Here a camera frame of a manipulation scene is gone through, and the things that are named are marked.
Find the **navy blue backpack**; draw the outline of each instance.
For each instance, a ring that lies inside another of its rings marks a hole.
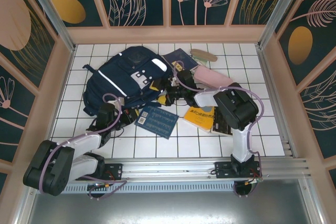
[[[168,79],[172,74],[171,67],[161,56],[141,46],[127,48],[98,70],[90,65],[83,68],[93,73],[83,94],[84,111],[90,116],[98,114],[106,93],[123,97],[123,109],[143,107],[161,93],[149,88],[152,81]]]

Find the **backpack strap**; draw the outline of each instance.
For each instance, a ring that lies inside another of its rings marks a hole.
[[[84,65],[82,68],[86,68],[87,70],[89,70],[91,73],[96,72],[96,69],[94,69],[92,66],[90,66],[89,64]]]
[[[86,91],[83,93],[83,102],[84,102],[84,105],[85,105],[85,108],[83,109],[83,111],[85,113],[87,113],[89,116],[94,116],[96,111],[94,109],[89,108],[90,105],[89,105],[88,100],[87,100]]]
[[[148,102],[145,105],[142,105],[142,106],[138,107],[137,109],[142,109],[146,106],[152,106],[152,107],[158,108],[158,107],[161,107],[161,103],[159,103],[159,102]]]

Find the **leaf illustration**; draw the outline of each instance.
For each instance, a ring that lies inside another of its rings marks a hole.
[[[336,17],[336,0],[317,0],[308,13],[292,18],[290,21],[298,18],[307,17],[310,26],[326,27]]]
[[[120,25],[120,10],[116,0],[110,0],[110,10],[108,15],[109,21],[113,26]]]
[[[336,71],[324,81],[305,88],[301,97],[314,130],[336,127]]]
[[[134,26],[139,20],[142,20],[142,26],[146,18],[146,0],[132,0],[130,13],[130,21],[126,26]]]

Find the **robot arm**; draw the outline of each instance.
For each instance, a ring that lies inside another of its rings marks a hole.
[[[239,87],[237,83],[230,86]],[[234,148],[233,158],[243,163],[252,157],[247,145],[248,129],[259,112],[257,104],[244,91],[227,89],[224,91],[204,91],[195,95],[198,106],[217,106],[225,121],[232,128]]]
[[[103,104],[99,110],[96,124],[88,128],[88,133],[106,129],[111,125],[115,121],[115,111],[113,104]],[[58,149],[44,174],[43,191],[57,196],[64,190],[68,181],[84,175],[102,177],[104,158],[90,152],[104,146],[111,138],[113,130],[110,129],[100,134],[86,134],[64,144]],[[24,175],[23,183],[26,186],[39,188],[43,166],[51,151],[57,145],[57,143],[49,140],[45,140],[40,144]]]

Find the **grid tile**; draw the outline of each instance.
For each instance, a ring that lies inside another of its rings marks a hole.
[[[82,99],[84,85],[66,86],[63,101],[80,101]]]
[[[220,139],[221,139],[222,156],[230,157],[233,150],[233,137],[221,136]]]
[[[263,117],[258,122],[261,135],[279,135],[279,130],[275,117]]]
[[[98,154],[104,158],[111,158],[114,145],[114,138],[111,138],[103,147],[93,150],[92,153]]]
[[[262,136],[267,156],[284,156],[280,136]]]
[[[72,63],[71,70],[83,70],[83,66],[90,64],[91,57],[75,57]]]
[[[175,51],[175,44],[159,44],[159,55],[167,55],[173,51]]]
[[[113,158],[130,158],[134,157],[135,138],[117,137],[114,139]]]
[[[143,44],[144,47],[151,49],[154,53],[159,53],[159,44]]]
[[[209,43],[208,52],[213,55],[225,55],[223,44]]]
[[[218,136],[200,137],[201,157],[221,157],[220,140]]]
[[[126,49],[126,44],[111,44],[109,56],[115,56]]]
[[[67,84],[84,84],[87,73],[87,70],[72,70]]]
[[[239,44],[242,55],[257,55],[256,46],[254,44]]]
[[[261,69],[246,69],[246,75],[249,83],[265,83]]]
[[[178,156],[179,157],[199,157],[200,149],[198,137],[178,137]]]
[[[76,122],[75,136],[85,133],[86,129],[92,123],[92,118],[79,118]]]
[[[98,44],[93,47],[92,56],[107,56],[110,44]]]
[[[76,56],[91,56],[93,45],[78,45]]]
[[[198,136],[197,127],[193,126],[191,123],[188,123],[179,118],[177,121],[177,135],[180,136]]]
[[[156,139],[156,157],[177,157],[177,137]]]
[[[227,68],[225,56],[217,56],[217,61],[210,62],[211,69]]]
[[[229,76],[234,82],[247,83],[245,69],[229,69]]]
[[[208,46],[206,43],[192,43],[191,49],[198,49],[198,50],[208,52]]]
[[[239,44],[224,44],[225,55],[242,55]]]
[[[243,56],[245,68],[261,68],[258,56]]]
[[[57,119],[53,137],[73,137],[76,119]]]
[[[155,157],[156,138],[142,137],[135,139],[134,157]]]
[[[62,101],[59,118],[77,118],[80,101]]]
[[[262,145],[260,136],[252,136],[250,140],[250,147],[254,152],[259,152],[261,156],[265,155],[264,147]]]
[[[245,68],[242,56],[226,56],[227,68]]]
[[[62,95],[52,139],[66,139],[83,133],[95,118],[87,115],[84,109],[82,93],[85,83],[92,76],[91,72],[82,69],[85,64],[99,68],[108,58],[125,50],[126,47],[140,44],[110,44],[110,45],[79,45],[76,57],[72,63],[67,85]],[[260,63],[254,45],[247,44],[143,44],[155,53],[168,54],[182,48],[190,54],[191,48],[209,51],[217,55],[218,60],[211,62],[211,68],[225,76],[230,76],[243,88],[251,89],[263,100],[265,106],[264,118],[252,130],[251,146],[254,151],[266,152],[267,156],[284,155],[274,112],[261,71]],[[233,149],[233,138],[207,133],[183,120],[189,106],[184,100],[176,101],[172,106],[163,106],[164,110],[180,116],[169,140],[156,136],[134,124],[128,125],[122,131],[113,132],[112,138],[104,147],[94,151],[104,157],[229,157]]]

